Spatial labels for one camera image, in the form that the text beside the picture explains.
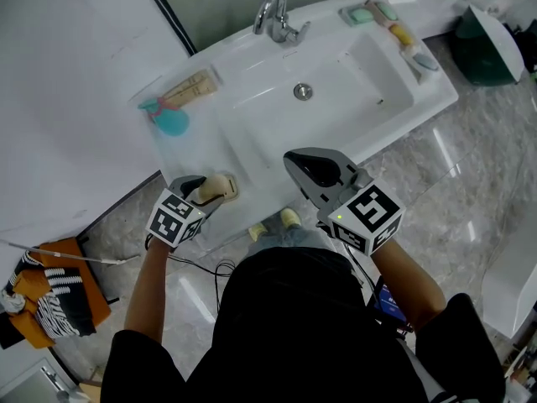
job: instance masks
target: gray tile floor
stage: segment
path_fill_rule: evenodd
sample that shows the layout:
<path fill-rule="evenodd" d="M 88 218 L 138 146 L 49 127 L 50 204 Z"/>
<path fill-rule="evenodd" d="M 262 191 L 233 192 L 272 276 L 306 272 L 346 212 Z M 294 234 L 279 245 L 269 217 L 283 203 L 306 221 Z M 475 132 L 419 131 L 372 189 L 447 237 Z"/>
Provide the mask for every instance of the gray tile floor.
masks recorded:
<path fill-rule="evenodd" d="M 516 86 L 476 88 L 455 67 L 442 38 L 427 44 L 455 85 L 459 101 L 364 166 L 372 176 L 387 181 L 408 208 L 396 236 L 401 245 L 439 282 L 446 296 L 464 291 L 481 311 L 482 277 L 526 206 L 537 198 L 536 87 L 525 73 Z M 163 188 L 162 178 L 152 181 L 99 222 L 88 233 L 88 255 L 128 258 L 143 254 L 143 227 Z M 310 203 L 300 199 L 292 207 L 305 227 L 315 226 L 316 210 Z M 276 222 L 276 217 L 268 220 L 270 226 Z M 326 241 L 344 254 L 340 243 Z M 221 259 L 240 260 L 249 244 L 243 233 L 212 253 L 190 243 L 177 254 L 214 269 Z M 376 279 L 378 272 L 371 260 L 361 257 L 361 261 Z M 122 329 L 141 264 L 138 258 L 95 268 L 105 293 L 120 301 L 112 305 L 112 315 L 96 334 L 59 339 L 55 346 L 81 378 L 106 363 L 112 336 Z M 225 280 L 220 281 L 222 289 Z M 364 289 L 364 293 L 368 299 L 370 292 Z M 215 317 L 212 277 L 170 261 L 163 344 L 185 377 L 210 347 Z M 509 342 L 488 327 L 487 332 L 503 358 Z"/>

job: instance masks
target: black shirt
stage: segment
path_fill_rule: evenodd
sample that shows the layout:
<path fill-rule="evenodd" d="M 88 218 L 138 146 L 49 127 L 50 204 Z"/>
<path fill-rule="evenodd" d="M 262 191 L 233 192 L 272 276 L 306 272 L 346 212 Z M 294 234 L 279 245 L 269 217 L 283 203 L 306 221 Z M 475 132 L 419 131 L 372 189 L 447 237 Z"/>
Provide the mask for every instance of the black shirt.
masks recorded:
<path fill-rule="evenodd" d="M 498 357 L 468 296 L 453 297 L 417 333 L 416 358 L 371 317 L 351 270 L 325 249 L 273 248 L 245 259 L 222 296 L 212 347 L 187 381 L 159 343 L 122 331 L 102 401 L 503 400 Z"/>

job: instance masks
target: human arm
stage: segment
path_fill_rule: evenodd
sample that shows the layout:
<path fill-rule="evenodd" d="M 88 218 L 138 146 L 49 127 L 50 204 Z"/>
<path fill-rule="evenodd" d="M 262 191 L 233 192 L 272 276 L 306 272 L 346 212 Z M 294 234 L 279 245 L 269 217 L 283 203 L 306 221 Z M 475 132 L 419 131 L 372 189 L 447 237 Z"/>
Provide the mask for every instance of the human arm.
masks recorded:
<path fill-rule="evenodd" d="M 185 384 L 160 345 L 168 253 L 168 245 L 157 238 L 151 241 L 128 305 L 125 329 L 112 340 L 102 381 L 102 402 L 164 401 Z"/>
<path fill-rule="evenodd" d="M 458 294 L 446 304 L 441 288 L 393 239 L 372 259 L 416 330 L 416 356 L 427 371 L 461 400 L 503 401 L 501 364 L 470 297 Z"/>
<path fill-rule="evenodd" d="M 391 238 L 371 256 L 399 309 L 414 330 L 446 309 L 441 288 Z"/>
<path fill-rule="evenodd" d="M 153 238 L 138 275 L 125 318 L 125 330 L 141 332 L 162 342 L 164 328 L 166 260 L 169 245 Z"/>

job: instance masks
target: sink basin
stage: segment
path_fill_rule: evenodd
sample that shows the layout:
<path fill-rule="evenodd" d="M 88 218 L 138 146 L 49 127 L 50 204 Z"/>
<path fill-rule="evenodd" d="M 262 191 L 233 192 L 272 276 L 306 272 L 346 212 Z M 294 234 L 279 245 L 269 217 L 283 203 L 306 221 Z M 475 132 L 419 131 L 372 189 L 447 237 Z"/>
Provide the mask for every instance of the sink basin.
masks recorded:
<path fill-rule="evenodd" d="M 339 16 L 340 8 L 366 1 L 330 0 L 289 12 L 291 25 L 311 21 L 296 47 L 244 29 L 132 99 L 137 106 L 201 69 L 216 81 L 216 92 L 183 107 L 190 126 L 180 137 L 167 136 L 138 113 L 169 183 L 215 171 L 237 178 L 239 198 L 218 209 L 196 237 L 203 249 L 216 248 L 300 195 L 283 165 L 288 150 L 339 149 L 360 163 L 457 99 L 441 69 L 420 81 L 384 27 L 350 27 Z M 294 94 L 300 83 L 311 87 L 307 100 Z"/>
<path fill-rule="evenodd" d="M 288 178 L 282 157 L 290 149 L 341 149 L 413 106 L 382 29 L 345 27 L 252 65 L 241 54 L 214 62 L 222 79 L 234 80 L 222 127 L 254 183 Z M 301 82 L 313 90 L 305 102 L 294 95 Z"/>

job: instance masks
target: jeans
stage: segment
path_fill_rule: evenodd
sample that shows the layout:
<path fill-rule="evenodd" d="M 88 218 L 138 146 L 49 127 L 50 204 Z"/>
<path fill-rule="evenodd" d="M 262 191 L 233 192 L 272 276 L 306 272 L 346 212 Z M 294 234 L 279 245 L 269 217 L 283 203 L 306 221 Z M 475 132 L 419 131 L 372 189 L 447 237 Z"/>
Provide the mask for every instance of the jeans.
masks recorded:
<path fill-rule="evenodd" d="M 259 251 L 277 246 L 321 248 L 331 249 L 322 239 L 319 231 L 304 230 L 300 225 L 292 225 L 285 232 L 283 237 L 275 234 L 264 233 L 259 236 L 258 241 L 252 243 L 245 258 L 257 254 Z"/>

